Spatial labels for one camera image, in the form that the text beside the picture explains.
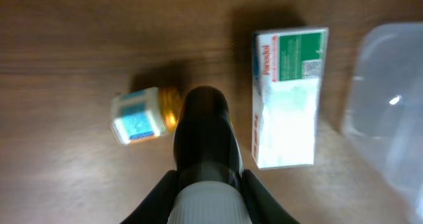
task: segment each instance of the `barcode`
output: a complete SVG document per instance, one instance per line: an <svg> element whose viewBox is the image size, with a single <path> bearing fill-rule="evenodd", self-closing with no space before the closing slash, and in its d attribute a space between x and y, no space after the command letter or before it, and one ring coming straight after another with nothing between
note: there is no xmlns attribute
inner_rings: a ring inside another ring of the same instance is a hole
<svg viewBox="0 0 423 224"><path fill-rule="evenodd" d="M302 76L303 79L320 77L322 73L322 60L312 59L303 61Z"/></svg>

